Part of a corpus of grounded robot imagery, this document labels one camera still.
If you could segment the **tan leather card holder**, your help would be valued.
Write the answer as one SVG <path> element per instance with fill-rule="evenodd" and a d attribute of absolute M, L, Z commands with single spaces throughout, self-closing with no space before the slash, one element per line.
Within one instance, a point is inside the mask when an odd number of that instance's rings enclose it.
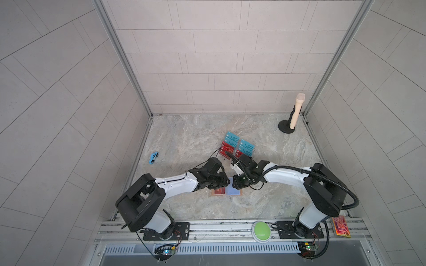
<path fill-rule="evenodd" d="M 243 192 L 241 190 L 233 188 L 233 186 L 232 186 L 232 184 L 233 184 L 233 178 L 230 177 L 229 180 L 230 180 L 230 183 L 225 187 L 226 194 L 222 195 L 222 196 L 242 196 Z"/>

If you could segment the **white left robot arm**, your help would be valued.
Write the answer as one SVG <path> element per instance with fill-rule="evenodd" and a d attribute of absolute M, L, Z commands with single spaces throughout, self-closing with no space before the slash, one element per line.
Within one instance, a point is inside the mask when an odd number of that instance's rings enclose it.
<path fill-rule="evenodd" d="M 174 234 L 176 223 L 167 211 L 158 210 L 164 200 L 204 188 L 217 190 L 229 184 L 223 164 L 213 157 L 204 166 L 192 168 L 182 175 L 166 178 L 142 175 L 117 199 L 115 207 L 130 232 L 145 228 L 168 239 Z"/>

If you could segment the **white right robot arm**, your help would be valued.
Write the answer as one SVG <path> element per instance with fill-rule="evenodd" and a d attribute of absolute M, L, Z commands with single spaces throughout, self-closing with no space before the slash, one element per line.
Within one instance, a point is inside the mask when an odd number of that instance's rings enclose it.
<path fill-rule="evenodd" d="M 311 203 L 297 215 L 288 231 L 299 238 L 308 238 L 311 231 L 328 217 L 338 217 L 343 209 L 356 207 L 357 197 L 327 167 L 298 168 L 276 165 L 269 161 L 233 161 L 233 188 L 243 189 L 260 183 L 280 183 L 305 189 Z"/>

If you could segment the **teal VIP card right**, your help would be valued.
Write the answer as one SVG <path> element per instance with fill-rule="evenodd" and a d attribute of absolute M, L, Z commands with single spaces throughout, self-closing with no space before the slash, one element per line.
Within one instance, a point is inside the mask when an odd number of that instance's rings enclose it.
<path fill-rule="evenodd" d="M 244 139 L 241 139 L 238 149 L 241 153 L 251 157 L 255 151 L 255 145 Z"/>

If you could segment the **teal vip card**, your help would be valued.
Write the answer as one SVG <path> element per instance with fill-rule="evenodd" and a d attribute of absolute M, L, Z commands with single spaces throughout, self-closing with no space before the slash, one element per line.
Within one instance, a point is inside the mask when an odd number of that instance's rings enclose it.
<path fill-rule="evenodd" d="M 239 144 L 240 138 L 237 135 L 228 131 L 226 133 L 224 141 L 228 143 L 229 145 L 233 146 L 234 148 L 236 148 Z"/>
<path fill-rule="evenodd" d="M 241 139 L 238 149 L 241 153 L 251 157 L 255 151 L 255 145 L 244 139 Z"/>

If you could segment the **clear acrylic card stand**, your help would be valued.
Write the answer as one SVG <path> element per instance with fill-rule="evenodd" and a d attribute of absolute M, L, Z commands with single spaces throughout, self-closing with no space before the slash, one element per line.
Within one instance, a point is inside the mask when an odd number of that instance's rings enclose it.
<path fill-rule="evenodd" d="M 251 157 L 254 151 L 255 145 L 228 131 L 219 149 L 219 154 L 230 159 L 227 153 L 231 153 L 239 158 L 242 154 Z"/>

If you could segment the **teal VIP card left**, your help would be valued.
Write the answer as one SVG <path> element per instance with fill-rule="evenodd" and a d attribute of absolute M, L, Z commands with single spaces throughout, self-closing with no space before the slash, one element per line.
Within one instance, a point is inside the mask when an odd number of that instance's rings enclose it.
<path fill-rule="evenodd" d="M 228 131 L 226 133 L 224 141 L 228 143 L 229 145 L 233 146 L 234 148 L 236 148 L 239 144 L 240 138 L 237 135 Z"/>

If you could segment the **red patterned card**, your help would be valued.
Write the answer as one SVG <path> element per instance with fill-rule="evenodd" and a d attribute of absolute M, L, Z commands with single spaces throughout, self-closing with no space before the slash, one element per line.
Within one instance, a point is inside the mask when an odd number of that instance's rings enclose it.
<path fill-rule="evenodd" d="M 344 216 L 332 217 L 332 224 L 336 236 L 351 238 L 351 233 Z"/>

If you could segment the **blue toy car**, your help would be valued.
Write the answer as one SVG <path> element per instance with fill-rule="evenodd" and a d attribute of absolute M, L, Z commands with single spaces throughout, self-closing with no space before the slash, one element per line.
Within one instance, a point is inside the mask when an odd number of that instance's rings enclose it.
<path fill-rule="evenodd" d="M 156 159 L 158 158 L 159 153 L 158 152 L 154 152 L 150 155 L 150 159 L 149 159 L 149 163 L 152 165 L 153 163 L 155 163 Z"/>

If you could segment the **green push button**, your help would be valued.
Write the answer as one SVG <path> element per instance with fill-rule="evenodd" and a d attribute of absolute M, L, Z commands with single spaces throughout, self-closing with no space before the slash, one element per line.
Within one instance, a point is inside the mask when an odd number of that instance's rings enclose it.
<path fill-rule="evenodd" d="M 251 234 L 258 243 L 267 243 L 271 239 L 271 228 L 263 221 L 256 221 L 251 227 Z"/>

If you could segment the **beige microphone on black stand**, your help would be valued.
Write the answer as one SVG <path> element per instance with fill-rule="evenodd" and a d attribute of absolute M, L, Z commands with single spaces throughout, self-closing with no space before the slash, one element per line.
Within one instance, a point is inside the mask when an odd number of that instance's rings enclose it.
<path fill-rule="evenodd" d="M 290 113 L 288 120 L 280 121 L 278 129 L 285 134 L 292 134 L 295 131 L 297 120 L 302 109 L 302 105 L 306 99 L 304 93 L 298 93 L 296 96 L 296 102 L 292 112 Z"/>

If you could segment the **left circuit board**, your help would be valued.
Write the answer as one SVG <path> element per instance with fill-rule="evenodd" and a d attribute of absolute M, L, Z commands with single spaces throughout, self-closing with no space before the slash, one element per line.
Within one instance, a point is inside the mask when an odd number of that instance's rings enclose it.
<path fill-rule="evenodd" d="M 177 246 L 173 244 L 165 244 L 160 247 L 155 248 L 154 257 L 158 261 L 166 261 L 171 258 L 177 250 Z"/>

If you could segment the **circuit board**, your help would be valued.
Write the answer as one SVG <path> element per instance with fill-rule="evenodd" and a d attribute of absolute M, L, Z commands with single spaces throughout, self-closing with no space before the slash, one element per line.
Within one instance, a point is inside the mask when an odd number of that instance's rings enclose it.
<path fill-rule="evenodd" d="M 310 258 L 313 257 L 318 251 L 317 245 L 313 242 L 298 242 L 297 245 L 300 250 L 298 254 L 300 257 Z"/>
<path fill-rule="evenodd" d="M 158 261 L 166 261 L 171 258 L 177 250 L 177 246 L 173 244 L 165 244 L 160 247 L 155 248 L 154 257 Z"/>

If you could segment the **right circuit board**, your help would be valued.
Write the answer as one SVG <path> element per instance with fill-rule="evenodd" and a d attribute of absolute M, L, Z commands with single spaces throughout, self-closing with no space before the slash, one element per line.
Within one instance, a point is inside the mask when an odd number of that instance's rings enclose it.
<path fill-rule="evenodd" d="M 313 257 L 318 251 L 317 245 L 313 242 L 298 242 L 297 245 L 300 250 L 298 254 L 300 257 L 310 258 Z"/>

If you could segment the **aluminium rail base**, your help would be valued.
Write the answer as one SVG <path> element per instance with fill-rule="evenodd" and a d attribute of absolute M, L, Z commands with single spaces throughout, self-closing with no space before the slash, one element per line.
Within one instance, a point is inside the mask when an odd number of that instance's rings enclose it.
<path fill-rule="evenodd" d="M 132 233 L 121 220 L 103 222 L 94 244 L 101 255 L 154 255 L 155 248 L 165 244 L 177 246 L 176 255 L 202 254 L 299 254 L 298 242 L 313 242 L 320 252 L 333 244 L 347 244 L 354 250 L 361 246 L 365 253 L 372 251 L 371 235 L 361 218 L 346 219 L 351 238 L 336 236 L 332 221 L 322 223 L 311 231 L 308 238 L 299 238 L 288 229 L 289 219 L 266 219 L 271 228 L 271 239 L 258 243 L 251 234 L 254 219 L 189 220 L 177 221 L 174 234 L 166 240 L 149 229 Z"/>

